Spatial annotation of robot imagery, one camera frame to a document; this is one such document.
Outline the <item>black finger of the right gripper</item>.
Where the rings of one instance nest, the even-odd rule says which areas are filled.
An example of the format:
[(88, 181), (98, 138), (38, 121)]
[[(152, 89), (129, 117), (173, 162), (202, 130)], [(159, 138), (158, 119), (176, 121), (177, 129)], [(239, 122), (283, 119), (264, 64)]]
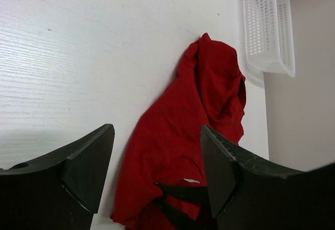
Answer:
[(153, 203), (162, 211), (164, 216), (170, 221), (175, 229), (193, 229), (193, 230), (205, 230), (208, 229), (208, 225), (203, 224), (189, 217), (183, 211), (171, 206), (164, 200), (153, 200)]
[(209, 205), (209, 195), (207, 187), (181, 187), (161, 183), (154, 183), (154, 185), (160, 188), (165, 196), (168, 195), (192, 204)]

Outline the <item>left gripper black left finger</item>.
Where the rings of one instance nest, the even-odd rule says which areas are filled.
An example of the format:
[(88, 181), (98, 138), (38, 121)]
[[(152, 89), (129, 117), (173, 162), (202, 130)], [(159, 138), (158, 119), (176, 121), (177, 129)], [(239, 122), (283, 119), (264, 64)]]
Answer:
[(1, 229), (90, 229), (115, 130), (105, 124), (59, 149), (1, 170)]

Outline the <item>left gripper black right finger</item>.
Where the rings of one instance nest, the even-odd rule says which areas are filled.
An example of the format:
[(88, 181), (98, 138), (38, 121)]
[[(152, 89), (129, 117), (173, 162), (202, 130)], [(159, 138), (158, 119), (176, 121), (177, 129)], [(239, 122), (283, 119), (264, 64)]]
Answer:
[(209, 126), (201, 148), (219, 229), (334, 229), (334, 164), (299, 171), (238, 146)]

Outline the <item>red t shirt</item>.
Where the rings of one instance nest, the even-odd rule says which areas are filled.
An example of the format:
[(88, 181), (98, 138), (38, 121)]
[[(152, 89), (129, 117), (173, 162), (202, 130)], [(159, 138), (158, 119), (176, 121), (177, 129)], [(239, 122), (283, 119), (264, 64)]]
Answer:
[(174, 80), (131, 134), (111, 219), (127, 229), (172, 229), (153, 203), (163, 197), (159, 184), (205, 186), (201, 128), (210, 126), (238, 143), (246, 102), (236, 50), (208, 34), (190, 44)]

